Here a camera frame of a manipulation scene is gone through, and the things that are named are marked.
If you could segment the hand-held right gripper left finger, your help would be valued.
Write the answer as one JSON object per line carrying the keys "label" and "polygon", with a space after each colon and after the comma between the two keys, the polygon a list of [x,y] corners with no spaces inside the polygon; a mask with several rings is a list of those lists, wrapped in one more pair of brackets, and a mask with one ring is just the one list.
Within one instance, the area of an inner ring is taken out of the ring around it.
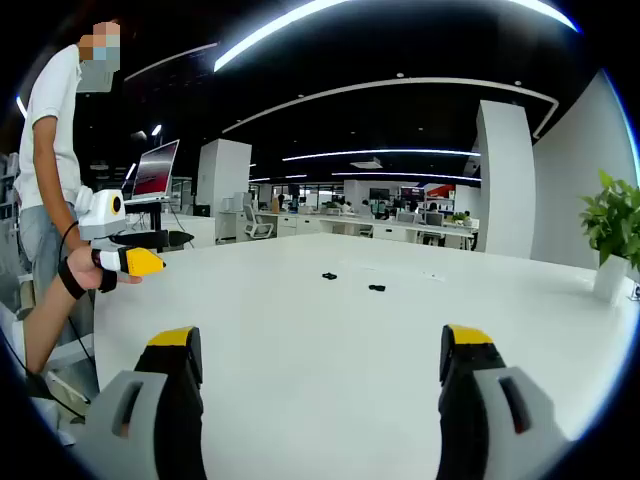
{"label": "hand-held right gripper left finger", "polygon": [[74,455],[98,479],[204,479],[200,331],[157,334],[92,401]]}

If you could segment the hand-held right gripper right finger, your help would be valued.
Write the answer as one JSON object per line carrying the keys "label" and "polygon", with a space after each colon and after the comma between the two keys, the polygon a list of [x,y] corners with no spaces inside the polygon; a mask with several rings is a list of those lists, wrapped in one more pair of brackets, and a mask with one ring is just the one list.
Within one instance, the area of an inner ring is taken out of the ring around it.
{"label": "hand-held right gripper right finger", "polygon": [[439,479],[542,479],[570,449],[552,399],[483,331],[442,329]]}

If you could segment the person's left hand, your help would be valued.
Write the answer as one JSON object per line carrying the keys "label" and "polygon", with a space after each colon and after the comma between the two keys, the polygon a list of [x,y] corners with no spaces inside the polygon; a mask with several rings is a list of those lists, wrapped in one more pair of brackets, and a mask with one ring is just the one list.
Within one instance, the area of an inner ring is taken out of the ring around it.
{"label": "person's left hand", "polygon": [[58,274],[67,292],[76,300],[87,290],[99,290],[101,293],[113,291],[118,283],[139,284],[142,278],[130,276],[97,267],[91,258],[92,248],[82,247],[74,250],[59,262]]}

